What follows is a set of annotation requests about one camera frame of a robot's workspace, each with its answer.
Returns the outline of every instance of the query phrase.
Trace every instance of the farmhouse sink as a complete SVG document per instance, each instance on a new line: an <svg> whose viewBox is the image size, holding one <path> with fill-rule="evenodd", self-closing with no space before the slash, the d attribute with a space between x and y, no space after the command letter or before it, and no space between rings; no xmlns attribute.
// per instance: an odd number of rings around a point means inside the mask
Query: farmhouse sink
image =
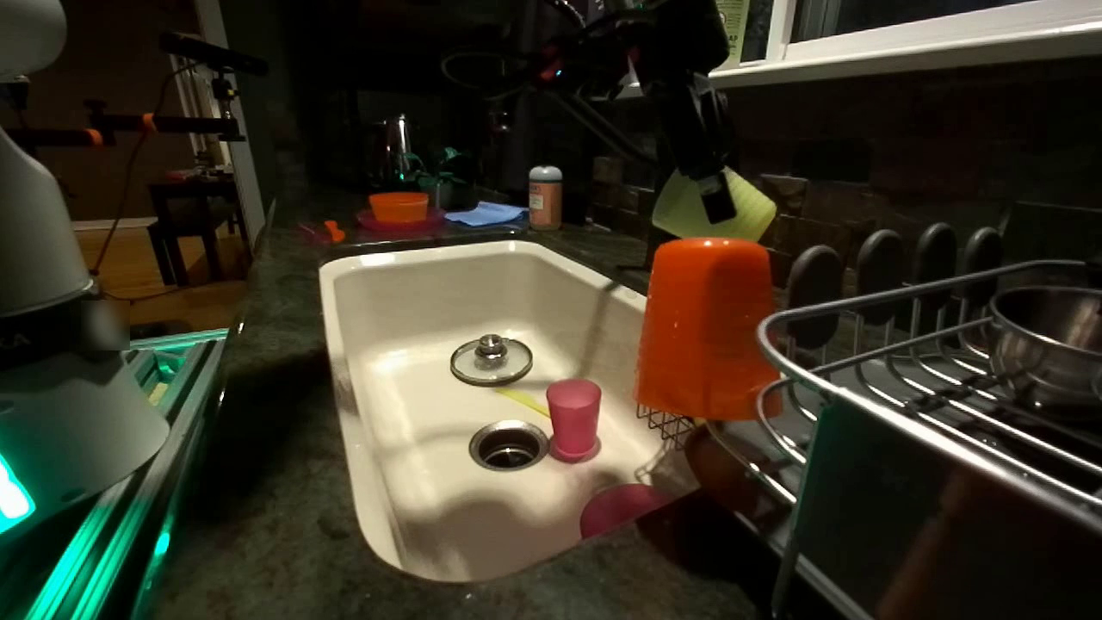
<svg viewBox="0 0 1102 620"><path fill-rule="evenodd" d="M398 571L483 582L552 556L581 539L596 493L638 483L661 452L635 408L644 296L545 244L337 258L319 298L359 528ZM457 379L451 353L484 333L524 343L529 369ZM590 460L540 455L558 379L601 389Z"/></svg>

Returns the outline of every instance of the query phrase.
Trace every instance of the white robot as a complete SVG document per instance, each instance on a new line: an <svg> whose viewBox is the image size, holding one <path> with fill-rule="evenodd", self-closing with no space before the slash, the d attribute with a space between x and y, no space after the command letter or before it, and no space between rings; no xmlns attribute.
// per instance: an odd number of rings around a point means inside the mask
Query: white robot
<svg viewBox="0 0 1102 620"><path fill-rule="evenodd" d="M0 0L0 81L55 62L59 0ZM105 490L164 442L121 361L50 171L0 127L0 544Z"/></svg>

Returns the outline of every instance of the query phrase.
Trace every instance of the countertop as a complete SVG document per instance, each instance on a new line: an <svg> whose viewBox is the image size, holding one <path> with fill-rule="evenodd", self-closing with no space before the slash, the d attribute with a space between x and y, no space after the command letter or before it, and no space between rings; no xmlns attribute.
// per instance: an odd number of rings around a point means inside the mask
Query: countertop
<svg viewBox="0 0 1102 620"><path fill-rule="evenodd" d="M380 561L353 524L319 258L295 230L352 207L353 195L311 190L272 212L224 397L136 617L760 617L776 555L700 493L491 582L436 584ZM593 266L644 261L644 244L609 230L540 240Z"/></svg>

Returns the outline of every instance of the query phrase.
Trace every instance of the orange container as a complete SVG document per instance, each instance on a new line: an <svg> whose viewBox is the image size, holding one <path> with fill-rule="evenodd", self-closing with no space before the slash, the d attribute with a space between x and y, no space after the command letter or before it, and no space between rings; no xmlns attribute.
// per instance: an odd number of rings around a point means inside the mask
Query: orange container
<svg viewBox="0 0 1102 620"><path fill-rule="evenodd" d="M639 333L639 408L755 416L757 389L777 375L755 337L771 311L771 266L760 244L734 237L661 244Z"/></svg>
<svg viewBox="0 0 1102 620"><path fill-rule="evenodd" d="M369 191L375 224L421 224L427 220L427 191Z"/></svg>

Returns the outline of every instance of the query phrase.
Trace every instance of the small pink cup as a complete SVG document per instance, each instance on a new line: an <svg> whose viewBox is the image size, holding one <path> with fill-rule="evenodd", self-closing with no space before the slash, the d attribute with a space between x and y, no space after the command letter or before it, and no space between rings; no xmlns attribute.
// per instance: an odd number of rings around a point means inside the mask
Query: small pink cup
<svg viewBox="0 0 1102 620"><path fill-rule="evenodd" d="M600 442L596 442L600 387L585 379L552 383L547 408L552 408L552 455L558 460L590 460L600 452Z"/></svg>

